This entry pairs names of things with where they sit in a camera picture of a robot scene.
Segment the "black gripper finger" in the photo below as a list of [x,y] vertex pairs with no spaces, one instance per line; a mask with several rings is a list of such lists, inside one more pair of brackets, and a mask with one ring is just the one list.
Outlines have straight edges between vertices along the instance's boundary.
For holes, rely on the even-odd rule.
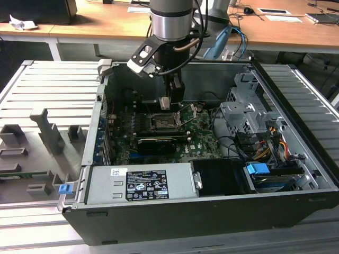
[[181,103],[185,93],[185,84],[183,83],[180,75],[173,75],[170,82],[171,88],[171,103]]
[[172,82],[172,76],[171,75],[164,75],[164,85],[165,85],[165,97],[170,98],[171,97],[171,82]]

